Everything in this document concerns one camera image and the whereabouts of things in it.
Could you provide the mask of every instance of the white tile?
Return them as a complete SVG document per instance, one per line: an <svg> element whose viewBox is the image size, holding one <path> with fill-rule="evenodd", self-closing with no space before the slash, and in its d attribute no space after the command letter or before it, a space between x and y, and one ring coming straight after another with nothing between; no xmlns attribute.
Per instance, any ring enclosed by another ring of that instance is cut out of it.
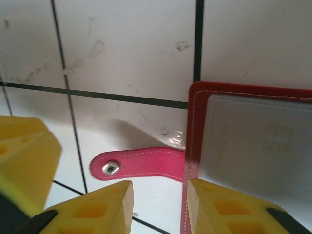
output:
<svg viewBox="0 0 312 234"><path fill-rule="evenodd" d="M2 116L9 116L9 108L5 100L5 96L3 93L2 87L0 87L0 115Z"/></svg>
<svg viewBox="0 0 312 234"><path fill-rule="evenodd" d="M184 147L186 110L92 97L73 97L73 105L89 191L120 181L100 181L91 176L89 164L100 153L155 146ZM170 233L179 233L182 183L162 177L130 180L138 218Z"/></svg>
<svg viewBox="0 0 312 234"><path fill-rule="evenodd" d="M44 208L47 209L51 206L65 202L78 196L79 194L76 194L56 183L52 183L50 193L45 202Z"/></svg>
<svg viewBox="0 0 312 234"><path fill-rule="evenodd" d="M310 0L206 0L202 80L312 88Z"/></svg>
<svg viewBox="0 0 312 234"><path fill-rule="evenodd" d="M67 95L18 88L7 93L13 115L40 118L62 145L55 180L84 192Z"/></svg>
<svg viewBox="0 0 312 234"><path fill-rule="evenodd" d="M56 0L56 6L72 89L187 101L195 0ZM189 47L178 51L183 41Z"/></svg>
<svg viewBox="0 0 312 234"><path fill-rule="evenodd" d="M3 81L64 88L50 1L0 0L0 16Z"/></svg>
<svg viewBox="0 0 312 234"><path fill-rule="evenodd" d="M312 224L311 224L311 204L312 201L307 204L306 202L297 201L294 202L293 199L282 201L286 206L283 206L294 219L296 219L299 223L301 223L305 228L307 228L310 232L312 232Z"/></svg>
<svg viewBox="0 0 312 234"><path fill-rule="evenodd" d="M132 220L131 224L131 234L159 234L160 232L155 231L143 224L140 224L134 220Z"/></svg>

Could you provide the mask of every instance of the metal snap fastener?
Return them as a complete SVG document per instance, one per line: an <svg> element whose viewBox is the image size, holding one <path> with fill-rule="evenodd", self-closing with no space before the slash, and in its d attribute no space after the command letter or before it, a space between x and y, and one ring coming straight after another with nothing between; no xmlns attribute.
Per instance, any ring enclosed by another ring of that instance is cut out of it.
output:
<svg viewBox="0 0 312 234"><path fill-rule="evenodd" d="M117 162L107 162L103 168L102 171L107 175L113 175L116 174L120 169L120 165Z"/></svg>

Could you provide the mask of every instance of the white stitching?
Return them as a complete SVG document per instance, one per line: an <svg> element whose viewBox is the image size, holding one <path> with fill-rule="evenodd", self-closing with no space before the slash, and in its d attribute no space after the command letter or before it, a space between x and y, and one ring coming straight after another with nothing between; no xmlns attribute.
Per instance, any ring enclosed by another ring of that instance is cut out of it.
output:
<svg viewBox="0 0 312 234"><path fill-rule="evenodd" d="M131 177L131 176L138 176L138 175L158 175L158 176L165 176L165 177L171 177L171 178L175 178L178 180L181 180L181 178L177 177L177 176L173 176L173 175L169 175L169 174L163 174L163 173L137 173L137 174L132 174L132 175L114 175L114 176L110 176L110 177L100 177L100 178L115 178L115 177Z"/></svg>
<svg viewBox="0 0 312 234"><path fill-rule="evenodd" d="M175 154L175 153L170 153L170 152L167 152L167 151L152 151L152 152L144 152L144 153L136 153L136 154L129 154L129 155L112 155L112 156L106 156L106 157L98 157L95 161L94 161L94 164L97 166L97 164L100 162L100 161L104 161L104 160L107 160L108 158L116 158L116 157L125 157L125 156L137 156L137 155L144 155L144 154L151 154L151 153L166 153L166 154L171 154L171 155L174 155L174 156L179 156L179 157L183 157L184 155L183 154Z"/></svg>
<svg viewBox="0 0 312 234"><path fill-rule="evenodd" d="M291 99L298 99L298 100L312 100L312 98L309 97L288 97L288 96L275 96L275 95L260 95L260 94L250 94L250 93L235 93L235 92L222 92L222 91L212 91L212 90L201 90L195 93L193 105L192 105L192 129L191 129L191 145L190 145L190 157L188 160L188 174L186 178L190 177L190 171L191 171L191 160L192 160L192 149L193 149L193 138L194 138L194 121L195 121L195 104L196 104L196 98L199 93L207 93L210 92L211 94L239 94L239 95L250 95L252 97L272 97L272 98L291 98ZM186 234L186 222L187 222L187 207L185 209L185 218L184 218L184 234Z"/></svg>

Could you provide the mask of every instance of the black grout line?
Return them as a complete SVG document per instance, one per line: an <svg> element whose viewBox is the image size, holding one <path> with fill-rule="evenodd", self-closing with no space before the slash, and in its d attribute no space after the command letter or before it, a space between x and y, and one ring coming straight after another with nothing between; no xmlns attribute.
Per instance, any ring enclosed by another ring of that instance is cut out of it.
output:
<svg viewBox="0 0 312 234"><path fill-rule="evenodd" d="M53 182L56 183L56 184L58 184L58 185L60 185L60 186L62 186L62 187L64 187L64 188L66 188L66 189L68 189L68 190L70 190L70 191L72 191L72 192L74 192L74 193L76 193L76 194L84 195L84 193L79 192L79 191L77 191L76 189L73 189L73 188L71 188L71 187L68 187L67 185L62 184L62 183L60 183L60 182L58 182L58 181L56 181L56 180L53 180Z"/></svg>
<svg viewBox="0 0 312 234"><path fill-rule="evenodd" d="M0 72L0 82L3 82L1 72ZM6 105L8 106L8 109L9 109L10 116L12 116L13 112L12 112L12 108L11 108L11 105L9 102L9 96L8 96L4 86L2 86L2 90L3 90L4 97L5 97Z"/></svg>
<svg viewBox="0 0 312 234"><path fill-rule="evenodd" d="M200 81L205 0L196 1L193 82Z"/></svg>
<svg viewBox="0 0 312 234"><path fill-rule="evenodd" d="M59 54L60 54L60 58L61 58L62 68L63 68L63 70L65 70L66 69L65 56L64 56L64 50L63 50L63 46L62 46L60 31L59 31L59 22L58 22L57 10L56 10L56 5L55 5L54 0L51 0L51 7L52 7L55 30L56 30L57 39L58 39L58 48L59 48ZM64 75L64 80L65 80L66 89L70 90L67 75ZM78 133L77 133L75 113L74 113L73 102L72 102L72 98L71 98L70 93L67 94L67 97L68 97L69 109L70 109L70 113L71 113L74 135L75 135L75 140L76 140L76 147L77 147L77 153L78 153L78 157L79 157L79 164L80 164L81 176L82 176L82 180L83 180L83 186L84 186L85 193L88 193L87 182L86 182L86 178L85 178L85 174L84 174L81 150L80 150L80 145L79 145L79 138L78 138Z"/></svg>
<svg viewBox="0 0 312 234"><path fill-rule="evenodd" d="M185 109L185 110L187 109L187 105L188 105L187 102L183 102L183 101L172 101L172 100L164 100L164 99L156 99L156 98L148 98L148 97L135 97L135 96L127 96L127 95L119 95L119 94L105 94L105 93L97 93L97 92L81 91L81 90L67 90L67 89L61 89L61 88L52 88L52 87L17 84L17 83L0 82L0 86L38 90L38 91L45 91L45 92L58 93L58 94L70 94L74 96L89 97L89 98L125 101L125 102L171 107L171 108Z"/></svg>
<svg viewBox="0 0 312 234"><path fill-rule="evenodd" d="M143 224L143 225L145 225L145 226L147 226L147 227L149 227L151 229L154 229L157 232L160 232L160 233L163 233L163 234L170 234L169 232L166 232L166 231L164 231L164 230L162 230L162 229L160 229L160 228L158 228L158 227L156 227L156 226L154 226L152 224L149 224L149 223L147 223L147 222L145 222L145 221L143 221L143 220L141 220L139 218L132 217L132 220L134 220L134 221L136 221L136 222L138 222L140 224Z"/></svg>

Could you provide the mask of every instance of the pink leather strap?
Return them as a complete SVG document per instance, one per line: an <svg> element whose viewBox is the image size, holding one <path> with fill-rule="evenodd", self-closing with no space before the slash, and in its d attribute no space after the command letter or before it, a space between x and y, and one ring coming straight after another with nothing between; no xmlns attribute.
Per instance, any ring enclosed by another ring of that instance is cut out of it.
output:
<svg viewBox="0 0 312 234"><path fill-rule="evenodd" d="M119 171L113 175L102 171L109 161L120 165ZM102 153L91 161L90 172L99 180L162 176L183 182L184 152L170 148L146 148Z"/></svg>

